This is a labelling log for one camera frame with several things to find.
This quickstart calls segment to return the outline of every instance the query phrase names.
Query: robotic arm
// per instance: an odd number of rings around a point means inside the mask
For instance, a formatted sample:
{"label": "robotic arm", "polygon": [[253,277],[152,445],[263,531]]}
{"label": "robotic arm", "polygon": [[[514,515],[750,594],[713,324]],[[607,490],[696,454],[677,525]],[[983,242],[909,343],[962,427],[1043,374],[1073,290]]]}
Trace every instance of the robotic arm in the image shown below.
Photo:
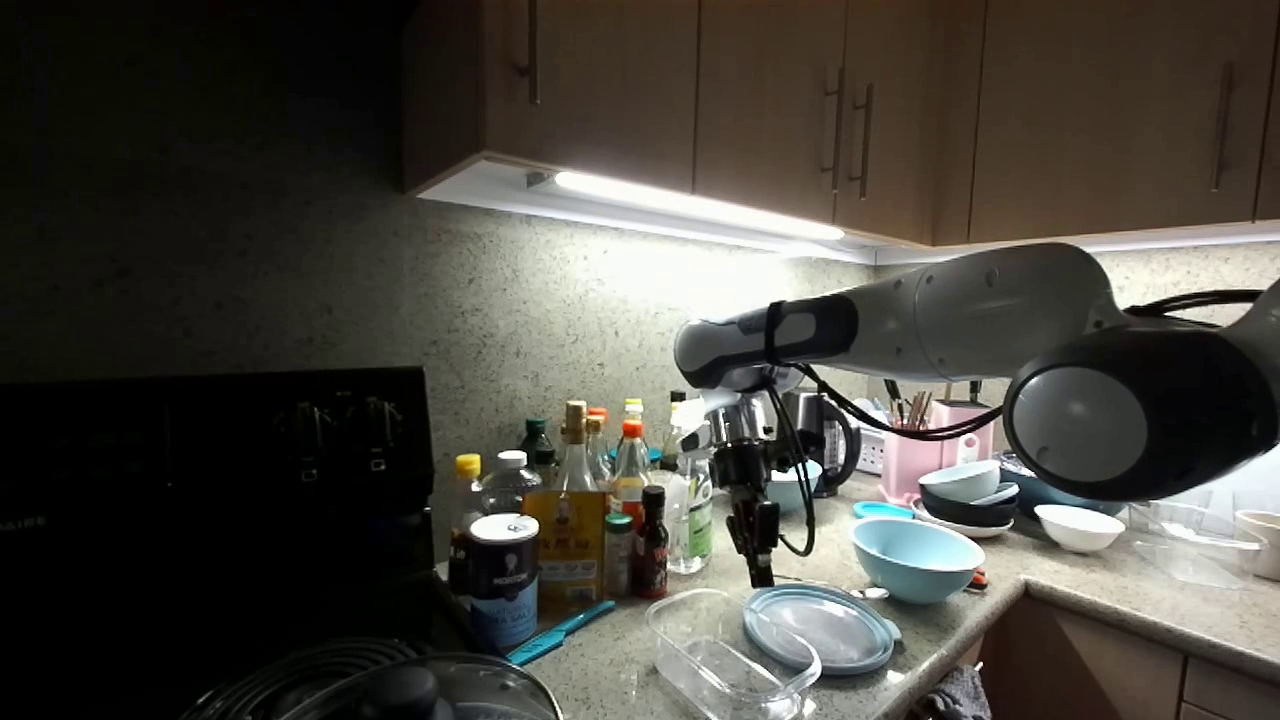
{"label": "robotic arm", "polygon": [[[1118,313],[1087,253],[1022,242],[690,324],[677,368],[690,387],[731,391],[804,362],[898,381],[1008,374],[1003,432],[1035,475],[1075,497],[1155,499],[1280,439],[1280,284],[1249,300],[1253,313],[1226,327],[1158,303]],[[750,531],[777,528],[777,512],[750,447],[715,453],[726,453],[731,536],[750,560]]]}

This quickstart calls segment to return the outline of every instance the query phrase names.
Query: cabinet handle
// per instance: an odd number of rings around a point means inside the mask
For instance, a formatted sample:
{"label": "cabinet handle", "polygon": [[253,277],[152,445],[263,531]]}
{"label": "cabinet handle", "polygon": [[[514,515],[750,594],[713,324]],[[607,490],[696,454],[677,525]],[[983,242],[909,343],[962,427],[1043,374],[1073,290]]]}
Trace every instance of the cabinet handle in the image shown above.
{"label": "cabinet handle", "polygon": [[857,172],[849,172],[849,183],[857,183],[857,195],[867,195],[867,183],[870,183],[877,85],[864,88],[864,98],[852,104],[852,117],[864,117],[864,131],[860,131],[860,145],[857,145]]}
{"label": "cabinet handle", "polygon": [[523,80],[526,104],[537,104],[537,0],[523,0],[523,63],[510,63]]}
{"label": "cabinet handle", "polygon": [[1224,63],[1219,85],[1219,107],[1215,107],[1215,165],[1211,165],[1211,186],[1224,186],[1226,178],[1226,145],[1232,145],[1232,104],[1234,104],[1234,63]]}
{"label": "cabinet handle", "polygon": [[823,131],[823,160],[814,165],[814,172],[831,172],[831,186],[840,186],[840,136],[842,136],[842,68],[836,68],[836,88],[823,88],[823,104],[831,104],[823,117],[831,120],[831,126]]}

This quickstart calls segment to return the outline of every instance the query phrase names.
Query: countertop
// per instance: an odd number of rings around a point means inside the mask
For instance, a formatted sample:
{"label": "countertop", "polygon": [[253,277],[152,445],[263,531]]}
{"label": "countertop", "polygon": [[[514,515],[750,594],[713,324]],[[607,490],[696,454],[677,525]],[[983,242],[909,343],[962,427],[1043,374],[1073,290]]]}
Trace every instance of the countertop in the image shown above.
{"label": "countertop", "polygon": [[[814,499],[814,551],[791,554],[777,547],[777,584],[867,587],[849,538],[857,499],[878,499],[877,478],[857,475],[840,497]],[[746,567],[731,551],[723,508],[715,512],[713,562],[696,574],[673,574],[673,592],[726,587],[746,598]],[[785,536],[804,545],[804,525],[787,515]],[[1182,538],[1128,528],[1109,551],[1073,554],[1027,525],[1022,531],[980,538],[980,547],[989,551],[983,592],[954,592],[936,608],[870,598],[904,636],[893,667],[864,680],[818,680],[810,687],[810,717],[898,717],[918,693],[936,687],[1021,594],[1280,682],[1280,584],[1232,572]],[[611,616],[567,636],[561,653],[526,662],[567,720],[688,717],[650,667],[643,608],[643,598],[624,598]]]}

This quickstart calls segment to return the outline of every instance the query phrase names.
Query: blue bowl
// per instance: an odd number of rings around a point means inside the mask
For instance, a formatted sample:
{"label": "blue bowl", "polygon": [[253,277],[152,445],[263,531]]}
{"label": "blue bowl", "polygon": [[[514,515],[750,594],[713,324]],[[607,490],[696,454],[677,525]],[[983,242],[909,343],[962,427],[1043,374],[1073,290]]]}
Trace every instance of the blue bowl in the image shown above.
{"label": "blue bowl", "polygon": [[904,603],[938,603],[983,562],[968,536],[916,521],[860,521],[852,547],[864,572]]}

